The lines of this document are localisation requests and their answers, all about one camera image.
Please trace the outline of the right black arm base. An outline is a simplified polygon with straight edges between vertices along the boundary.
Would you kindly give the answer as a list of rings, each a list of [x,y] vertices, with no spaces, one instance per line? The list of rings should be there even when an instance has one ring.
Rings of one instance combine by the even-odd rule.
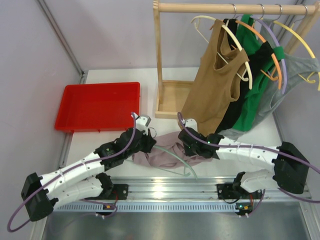
[[[265,189],[248,192],[241,187],[242,177],[246,172],[237,174],[233,183],[218,183],[216,185],[219,200],[229,205],[236,204],[236,213],[239,218],[249,218],[260,206],[265,196]]]

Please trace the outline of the mint green hanger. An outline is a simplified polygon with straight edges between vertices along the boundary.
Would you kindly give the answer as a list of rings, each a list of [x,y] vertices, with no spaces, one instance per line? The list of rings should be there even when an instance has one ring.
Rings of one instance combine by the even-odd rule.
[[[198,179],[193,166],[199,164],[202,159],[196,156],[186,156],[184,145],[178,139],[179,131],[156,136],[155,145],[151,151],[144,153],[142,151],[129,157],[128,160],[136,165],[155,168],[166,172],[172,172],[173,169],[183,167],[184,177],[192,175]]]

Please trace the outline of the mauve tank top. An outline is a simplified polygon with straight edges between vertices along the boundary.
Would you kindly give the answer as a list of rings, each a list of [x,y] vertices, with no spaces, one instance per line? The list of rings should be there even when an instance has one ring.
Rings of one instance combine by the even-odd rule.
[[[185,166],[178,158],[191,167],[202,162],[211,162],[213,160],[212,158],[203,158],[198,155],[186,156],[183,143],[178,139],[179,133],[179,131],[171,132],[155,138],[156,145],[170,153],[154,146],[150,153],[144,153],[142,151],[135,153],[132,156],[132,161],[137,165],[145,167],[174,169]]]

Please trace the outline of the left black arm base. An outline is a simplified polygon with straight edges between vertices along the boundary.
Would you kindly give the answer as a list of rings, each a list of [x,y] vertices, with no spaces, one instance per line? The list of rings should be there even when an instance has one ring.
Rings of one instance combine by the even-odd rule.
[[[96,197],[97,200],[112,200],[111,204],[103,204],[104,210],[111,212],[98,212],[102,217],[111,217],[118,210],[116,204],[119,200],[126,200],[129,194],[128,184],[113,184],[111,177],[105,173],[100,173],[96,178],[101,182],[102,192]]]

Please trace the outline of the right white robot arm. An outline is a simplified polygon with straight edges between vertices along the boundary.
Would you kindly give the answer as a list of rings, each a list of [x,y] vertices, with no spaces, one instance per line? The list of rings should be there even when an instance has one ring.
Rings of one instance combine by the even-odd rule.
[[[183,143],[188,157],[215,158],[259,167],[257,171],[242,171],[236,175],[232,188],[238,198],[246,198],[258,190],[274,188],[297,195],[304,192],[309,162],[289,142],[261,149],[220,134],[203,136],[190,127],[183,129],[178,139]]]

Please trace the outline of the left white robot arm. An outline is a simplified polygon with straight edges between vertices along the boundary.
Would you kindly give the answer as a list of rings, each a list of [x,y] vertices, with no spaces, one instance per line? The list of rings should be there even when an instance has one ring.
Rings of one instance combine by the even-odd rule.
[[[43,175],[31,173],[21,191],[29,220],[39,221],[74,201],[109,198],[114,185],[105,172],[136,153],[150,153],[155,144],[149,130],[129,128],[114,141],[102,144],[69,166]]]

